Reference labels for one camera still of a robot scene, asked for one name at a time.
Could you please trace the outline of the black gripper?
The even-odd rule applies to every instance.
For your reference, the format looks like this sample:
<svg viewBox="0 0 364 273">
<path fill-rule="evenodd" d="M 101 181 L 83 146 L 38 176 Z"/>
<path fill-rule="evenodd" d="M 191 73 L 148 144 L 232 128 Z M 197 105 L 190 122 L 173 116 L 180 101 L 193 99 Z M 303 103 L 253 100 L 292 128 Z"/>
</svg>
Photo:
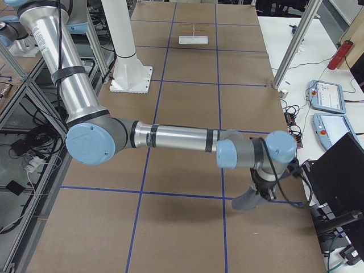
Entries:
<svg viewBox="0 0 364 273">
<path fill-rule="evenodd" d="M 261 178 L 258 174 L 258 170 L 255 169 L 251 169 L 250 172 L 257 194 L 266 201 L 276 200 L 276 180 L 268 181 Z"/>
</svg>

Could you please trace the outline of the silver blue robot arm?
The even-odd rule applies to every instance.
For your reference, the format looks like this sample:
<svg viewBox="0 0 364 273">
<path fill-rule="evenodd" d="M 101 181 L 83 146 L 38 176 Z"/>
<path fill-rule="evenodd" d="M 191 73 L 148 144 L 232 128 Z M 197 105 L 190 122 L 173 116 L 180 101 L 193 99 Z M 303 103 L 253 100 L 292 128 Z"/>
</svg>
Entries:
<svg viewBox="0 0 364 273">
<path fill-rule="evenodd" d="M 36 57 L 36 41 L 15 15 L 1 18 L 1 43 L 14 57 Z"/>
<path fill-rule="evenodd" d="M 72 157 L 94 166 L 116 153 L 147 146 L 213 152 L 222 169 L 248 168 L 254 186 L 233 200 L 249 209 L 275 199 L 274 190 L 295 160 L 297 145 L 284 131 L 245 139 L 236 131 L 153 124 L 114 118 L 94 92 L 69 28 L 87 20 L 85 1 L 8 1 L 42 53 L 68 112 L 66 147 Z"/>
</svg>

